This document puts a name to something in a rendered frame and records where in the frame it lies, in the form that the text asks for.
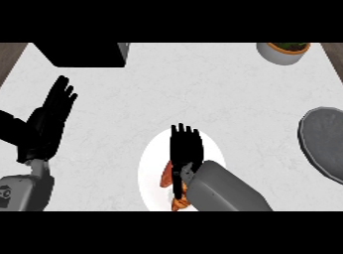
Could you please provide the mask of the black appliance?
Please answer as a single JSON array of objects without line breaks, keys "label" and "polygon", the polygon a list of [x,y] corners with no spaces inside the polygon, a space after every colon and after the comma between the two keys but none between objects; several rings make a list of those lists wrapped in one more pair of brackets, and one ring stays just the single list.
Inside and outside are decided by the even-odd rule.
[{"label": "black appliance", "polygon": [[125,67],[131,43],[36,43],[57,67]]}]

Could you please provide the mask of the dark grey pan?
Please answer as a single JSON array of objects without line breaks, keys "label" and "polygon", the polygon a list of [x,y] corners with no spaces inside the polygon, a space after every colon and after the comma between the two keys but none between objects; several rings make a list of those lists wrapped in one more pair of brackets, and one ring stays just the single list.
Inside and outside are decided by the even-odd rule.
[{"label": "dark grey pan", "polygon": [[314,168],[343,185],[343,110],[311,109],[299,120],[298,140]]}]

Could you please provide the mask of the orange sweet potato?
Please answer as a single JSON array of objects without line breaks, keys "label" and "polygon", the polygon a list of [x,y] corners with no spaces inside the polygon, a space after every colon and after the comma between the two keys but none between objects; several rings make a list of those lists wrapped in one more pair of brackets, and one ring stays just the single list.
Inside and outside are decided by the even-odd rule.
[{"label": "orange sweet potato", "polygon": [[[168,188],[172,185],[172,168],[174,168],[172,163],[168,163],[163,174],[162,174],[162,180],[160,180],[160,186],[163,188]],[[174,211],[178,211],[191,205],[190,200],[187,198],[187,190],[188,190],[187,184],[182,184],[182,198],[172,199]]]}]

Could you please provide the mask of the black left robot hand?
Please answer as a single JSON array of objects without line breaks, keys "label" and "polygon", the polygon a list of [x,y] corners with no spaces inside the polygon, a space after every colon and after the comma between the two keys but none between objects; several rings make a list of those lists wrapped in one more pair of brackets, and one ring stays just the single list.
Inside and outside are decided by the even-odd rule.
[{"label": "black left robot hand", "polygon": [[61,75],[44,106],[35,109],[27,121],[0,110],[0,140],[17,147],[19,163],[35,159],[50,161],[55,157],[78,98],[70,79]]}]

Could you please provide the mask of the grey potted plant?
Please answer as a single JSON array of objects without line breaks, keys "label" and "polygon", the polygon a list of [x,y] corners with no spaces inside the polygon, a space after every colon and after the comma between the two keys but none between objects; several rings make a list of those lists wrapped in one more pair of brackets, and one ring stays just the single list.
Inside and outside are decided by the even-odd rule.
[{"label": "grey potted plant", "polygon": [[311,44],[306,44],[301,51],[290,51],[280,48],[274,43],[258,43],[258,52],[261,56],[274,64],[293,65],[305,56]]}]

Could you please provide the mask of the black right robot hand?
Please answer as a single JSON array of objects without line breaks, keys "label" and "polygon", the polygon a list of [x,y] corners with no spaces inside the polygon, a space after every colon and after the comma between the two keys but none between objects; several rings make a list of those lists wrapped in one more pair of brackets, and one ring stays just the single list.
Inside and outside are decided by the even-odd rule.
[{"label": "black right robot hand", "polygon": [[182,168],[193,164],[197,172],[205,161],[205,145],[200,131],[182,123],[172,126],[171,162],[175,198],[182,198]]}]

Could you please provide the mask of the white plate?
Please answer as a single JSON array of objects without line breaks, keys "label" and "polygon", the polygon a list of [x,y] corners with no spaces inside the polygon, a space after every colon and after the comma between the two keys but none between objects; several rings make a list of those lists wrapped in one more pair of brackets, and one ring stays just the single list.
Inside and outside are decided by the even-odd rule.
[{"label": "white plate", "polygon": [[[171,159],[172,129],[166,129],[149,143],[138,168],[138,186],[141,197],[150,211],[172,211],[174,186],[160,186],[165,168]],[[200,132],[205,145],[205,161],[213,160],[224,167],[227,160],[221,148],[212,137]]]}]

